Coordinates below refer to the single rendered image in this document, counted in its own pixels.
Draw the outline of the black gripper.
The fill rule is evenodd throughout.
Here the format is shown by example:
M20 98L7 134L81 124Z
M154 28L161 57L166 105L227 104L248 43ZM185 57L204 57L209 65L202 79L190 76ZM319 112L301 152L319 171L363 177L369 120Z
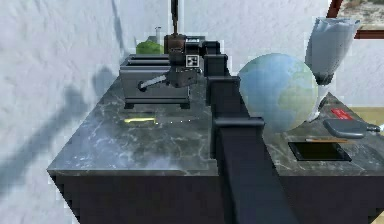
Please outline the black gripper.
M164 37L164 52L168 55L170 69L165 75L147 81L140 81L138 89L145 92L149 86L168 82L175 88L196 83L200 69L199 39L182 34L170 34Z

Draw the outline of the grey metal toaster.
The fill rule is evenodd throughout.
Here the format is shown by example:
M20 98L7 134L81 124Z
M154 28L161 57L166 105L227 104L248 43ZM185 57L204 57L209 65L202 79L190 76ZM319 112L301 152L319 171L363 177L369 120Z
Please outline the grey metal toaster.
M140 84L161 76L169 69L169 59L165 54L130 54L119 69L125 108L133 109L136 104L179 104L182 109L189 109L188 87L174 88L161 82L139 89Z

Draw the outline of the green lettuce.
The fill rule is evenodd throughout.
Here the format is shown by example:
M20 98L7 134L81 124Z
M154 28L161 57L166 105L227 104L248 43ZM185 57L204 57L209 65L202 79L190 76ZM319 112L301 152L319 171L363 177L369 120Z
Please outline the green lettuce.
M136 46L137 54L163 54L164 47L153 41L140 42Z

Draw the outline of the dark upright rod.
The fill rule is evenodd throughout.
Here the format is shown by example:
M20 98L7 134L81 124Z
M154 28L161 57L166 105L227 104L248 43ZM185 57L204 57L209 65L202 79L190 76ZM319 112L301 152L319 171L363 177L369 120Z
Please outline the dark upright rod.
M171 0L173 35L178 35L178 0Z

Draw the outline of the dark marble counter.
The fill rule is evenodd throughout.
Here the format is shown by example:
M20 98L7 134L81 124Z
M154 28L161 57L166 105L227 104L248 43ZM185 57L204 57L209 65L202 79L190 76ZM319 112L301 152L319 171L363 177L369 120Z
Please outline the dark marble counter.
M90 112L48 168L79 224L225 224L203 59L200 69L189 109L126 109L119 77ZM299 224L372 224L384 212L383 135L341 142L306 119L280 133L265 123L262 138ZM338 143L351 161L298 161L289 142Z

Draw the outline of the blue green globe ball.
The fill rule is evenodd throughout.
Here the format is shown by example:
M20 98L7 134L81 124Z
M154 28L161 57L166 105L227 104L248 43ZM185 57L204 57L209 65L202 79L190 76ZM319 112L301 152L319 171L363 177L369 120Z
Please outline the blue green globe ball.
M262 117L274 133L290 131L311 114L318 85L300 59L269 53L250 60L238 72L239 91L252 117Z

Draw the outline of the white grey vase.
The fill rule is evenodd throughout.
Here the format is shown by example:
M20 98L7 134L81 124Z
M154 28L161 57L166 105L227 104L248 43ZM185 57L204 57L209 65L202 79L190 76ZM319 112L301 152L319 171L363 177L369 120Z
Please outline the white grey vase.
M319 116L320 104L329 92L334 73L344 60L359 28L358 19L316 18L306 49L305 63L315 77L318 97L307 122Z

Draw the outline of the brown framed window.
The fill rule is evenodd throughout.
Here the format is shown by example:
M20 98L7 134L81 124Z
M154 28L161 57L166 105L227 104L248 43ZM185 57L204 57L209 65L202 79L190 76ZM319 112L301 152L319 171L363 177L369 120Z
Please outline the brown framed window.
M343 0L331 0L327 18L336 18ZM355 39L384 39L384 30L361 30L356 32Z

